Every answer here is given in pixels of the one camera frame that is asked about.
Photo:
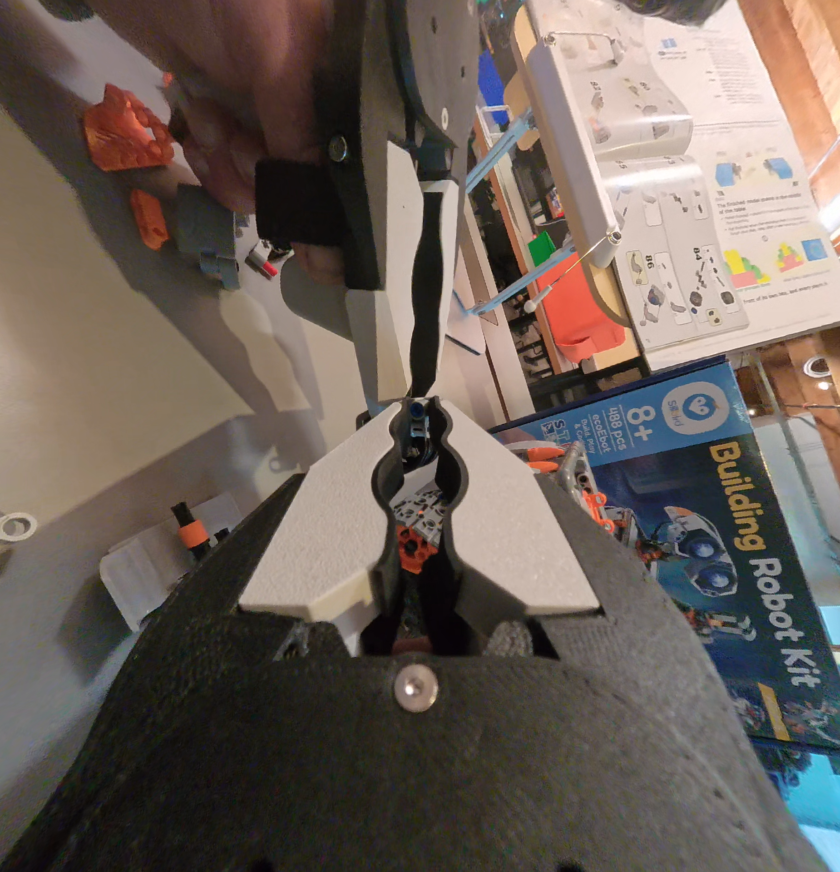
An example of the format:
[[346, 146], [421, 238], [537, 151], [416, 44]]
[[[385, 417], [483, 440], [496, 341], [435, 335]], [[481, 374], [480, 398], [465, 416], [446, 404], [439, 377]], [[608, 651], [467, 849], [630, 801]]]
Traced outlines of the white red toy pin piece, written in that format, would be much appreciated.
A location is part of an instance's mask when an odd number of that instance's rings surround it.
[[284, 262], [294, 254], [294, 250], [289, 246], [260, 239], [248, 251], [246, 263], [263, 277], [273, 279], [281, 272]]

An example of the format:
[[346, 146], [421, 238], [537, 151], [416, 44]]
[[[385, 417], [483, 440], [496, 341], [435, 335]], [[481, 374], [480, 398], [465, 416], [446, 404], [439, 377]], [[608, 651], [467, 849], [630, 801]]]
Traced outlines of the white book stand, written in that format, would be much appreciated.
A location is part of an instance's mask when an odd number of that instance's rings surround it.
[[[537, 36], [526, 8], [516, 14], [511, 35], [517, 67], [516, 80], [525, 91], [528, 107], [534, 111], [539, 140], [545, 149], [554, 185], [578, 252], [578, 261], [573, 269], [564, 274], [564, 278], [581, 273], [601, 314], [625, 331], [621, 345], [602, 353], [603, 369], [612, 370], [617, 365], [640, 368], [645, 361], [631, 331], [621, 286], [613, 270], [612, 257], [619, 243], [608, 238], [619, 231], [612, 218], [611, 206], [602, 204], [605, 191], [588, 135], [578, 130], [578, 122], [572, 118], [570, 110], [566, 110], [565, 119], [560, 120], [554, 109], [543, 101], [543, 97], [552, 95], [559, 85], [553, 68], [553, 51], [560, 43], [561, 39], [552, 36]], [[611, 259], [603, 266], [602, 260], [607, 256]], [[502, 304], [495, 310], [496, 323], [491, 322], [487, 315], [476, 316], [476, 320], [481, 322], [484, 330], [502, 408], [506, 416], [515, 419], [519, 411], [528, 411], [530, 400], [537, 403], [544, 396], [540, 392], [541, 387], [559, 393], [562, 389], [554, 386], [556, 379], [586, 373], [579, 365], [563, 369], [567, 360], [553, 342], [548, 318], [543, 313], [533, 312], [532, 317], [537, 324], [551, 372], [534, 383], [527, 383], [519, 351], [513, 342], [512, 323], [505, 320], [502, 310]]]

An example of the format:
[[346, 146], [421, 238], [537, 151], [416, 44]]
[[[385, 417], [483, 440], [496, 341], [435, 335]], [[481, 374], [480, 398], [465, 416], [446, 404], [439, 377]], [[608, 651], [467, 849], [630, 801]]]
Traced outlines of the grey toy canister panel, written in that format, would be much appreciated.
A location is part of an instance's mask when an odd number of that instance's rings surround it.
[[178, 252], [225, 290], [240, 289], [236, 214], [204, 188], [186, 183], [178, 184], [174, 207]]

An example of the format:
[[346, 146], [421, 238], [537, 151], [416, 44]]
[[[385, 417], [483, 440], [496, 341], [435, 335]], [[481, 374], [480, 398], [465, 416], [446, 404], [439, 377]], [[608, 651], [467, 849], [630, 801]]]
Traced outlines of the white instruction booklet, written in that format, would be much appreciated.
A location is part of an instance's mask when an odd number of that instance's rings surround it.
[[737, 4], [699, 26], [527, 2], [537, 94], [571, 102], [651, 370], [840, 325], [840, 258]]

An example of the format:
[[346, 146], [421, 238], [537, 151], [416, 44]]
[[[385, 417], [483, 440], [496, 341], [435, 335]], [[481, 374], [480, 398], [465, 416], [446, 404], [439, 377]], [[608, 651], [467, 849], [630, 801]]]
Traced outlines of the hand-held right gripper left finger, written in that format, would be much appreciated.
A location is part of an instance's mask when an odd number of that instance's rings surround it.
[[404, 485], [405, 401], [391, 403], [303, 479], [242, 592], [242, 610], [370, 624], [398, 580], [391, 501]]

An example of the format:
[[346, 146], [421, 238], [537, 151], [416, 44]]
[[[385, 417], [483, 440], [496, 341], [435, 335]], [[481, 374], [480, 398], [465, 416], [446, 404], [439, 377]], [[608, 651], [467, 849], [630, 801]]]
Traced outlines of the large orange ridged toy piece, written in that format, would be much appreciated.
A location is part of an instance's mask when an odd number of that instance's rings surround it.
[[107, 83], [103, 99], [88, 106], [82, 128], [89, 157], [105, 172], [168, 166], [174, 138], [133, 93]]

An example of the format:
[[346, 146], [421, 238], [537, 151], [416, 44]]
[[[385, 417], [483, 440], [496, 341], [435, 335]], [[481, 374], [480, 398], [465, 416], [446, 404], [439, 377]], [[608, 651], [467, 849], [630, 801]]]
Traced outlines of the grey tracked toy robot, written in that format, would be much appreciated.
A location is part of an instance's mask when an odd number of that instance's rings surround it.
[[[670, 556], [666, 543], [645, 536], [633, 511], [608, 504], [596, 483], [588, 453], [581, 442], [556, 445], [547, 441], [520, 441], [508, 450], [527, 464], [543, 481], [557, 485], [593, 520], [621, 544], [631, 548], [652, 574], [653, 565]], [[426, 484], [394, 506], [396, 538], [402, 570], [419, 575], [437, 553], [448, 507], [442, 490]]]

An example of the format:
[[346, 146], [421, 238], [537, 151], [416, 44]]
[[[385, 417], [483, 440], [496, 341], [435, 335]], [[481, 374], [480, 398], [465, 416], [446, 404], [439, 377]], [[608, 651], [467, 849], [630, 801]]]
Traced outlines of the black toy wheel assembly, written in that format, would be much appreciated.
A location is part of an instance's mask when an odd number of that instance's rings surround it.
[[447, 418], [437, 397], [404, 397], [393, 399], [396, 413], [388, 427], [394, 441], [392, 449], [385, 449], [372, 474], [372, 483], [382, 489], [391, 479], [404, 476], [437, 461], [445, 476], [457, 478], [461, 474], [460, 461], [446, 443], [447, 427], [452, 421]]

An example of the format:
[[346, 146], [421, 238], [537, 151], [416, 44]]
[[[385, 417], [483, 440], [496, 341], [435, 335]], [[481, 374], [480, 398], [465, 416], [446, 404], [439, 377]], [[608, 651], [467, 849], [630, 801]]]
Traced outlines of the small orange toy piece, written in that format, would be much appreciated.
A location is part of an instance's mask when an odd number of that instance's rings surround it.
[[143, 244], [153, 251], [160, 251], [170, 240], [160, 200], [142, 189], [133, 188], [130, 205]]

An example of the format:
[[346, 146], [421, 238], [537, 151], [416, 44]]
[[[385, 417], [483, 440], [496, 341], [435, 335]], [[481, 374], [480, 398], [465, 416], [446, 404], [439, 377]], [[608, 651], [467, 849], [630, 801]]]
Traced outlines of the person's left hand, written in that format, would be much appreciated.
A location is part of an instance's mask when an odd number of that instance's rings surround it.
[[91, 1], [124, 41], [175, 75], [183, 151], [224, 207], [255, 212], [265, 158], [322, 162], [314, 74], [328, 48], [332, 2]]

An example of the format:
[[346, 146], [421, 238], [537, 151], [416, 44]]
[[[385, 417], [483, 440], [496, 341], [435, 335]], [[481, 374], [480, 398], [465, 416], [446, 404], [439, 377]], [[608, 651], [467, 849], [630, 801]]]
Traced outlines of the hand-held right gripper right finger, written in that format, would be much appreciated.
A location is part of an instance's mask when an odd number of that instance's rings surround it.
[[592, 614], [600, 602], [537, 475], [450, 401], [430, 401], [441, 543], [459, 616]]

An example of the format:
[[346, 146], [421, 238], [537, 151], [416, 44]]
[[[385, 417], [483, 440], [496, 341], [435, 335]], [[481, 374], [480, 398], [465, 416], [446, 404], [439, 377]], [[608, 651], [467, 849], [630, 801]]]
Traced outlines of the orange storage bin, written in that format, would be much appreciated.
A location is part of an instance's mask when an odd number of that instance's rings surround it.
[[549, 268], [537, 279], [541, 301], [557, 349], [574, 365], [624, 343], [625, 328], [605, 315], [593, 298], [578, 255]]

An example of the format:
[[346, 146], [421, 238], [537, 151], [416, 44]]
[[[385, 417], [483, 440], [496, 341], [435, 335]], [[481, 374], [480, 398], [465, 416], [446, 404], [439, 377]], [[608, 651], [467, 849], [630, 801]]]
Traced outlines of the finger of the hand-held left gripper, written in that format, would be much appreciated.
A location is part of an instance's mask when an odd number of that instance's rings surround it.
[[443, 356], [458, 247], [460, 189], [451, 179], [421, 182], [423, 221], [412, 271], [411, 397], [430, 396]]
[[372, 189], [385, 203], [372, 215], [382, 219], [382, 287], [349, 289], [346, 310], [369, 413], [404, 398], [411, 386], [410, 344], [415, 326], [412, 277], [420, 242], [424, 196], [410, 153], [388, 143], [385, 174]]

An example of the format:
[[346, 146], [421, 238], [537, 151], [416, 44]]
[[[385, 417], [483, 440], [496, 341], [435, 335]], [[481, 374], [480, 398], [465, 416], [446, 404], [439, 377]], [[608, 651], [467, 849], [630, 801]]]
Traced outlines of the blue robot kit box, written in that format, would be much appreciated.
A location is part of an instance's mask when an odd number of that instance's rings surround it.
[[491, 432], [581, 443], [617, 533], [705, 644], [745, 730], [840, 751], [840, 669], [729, 363]]

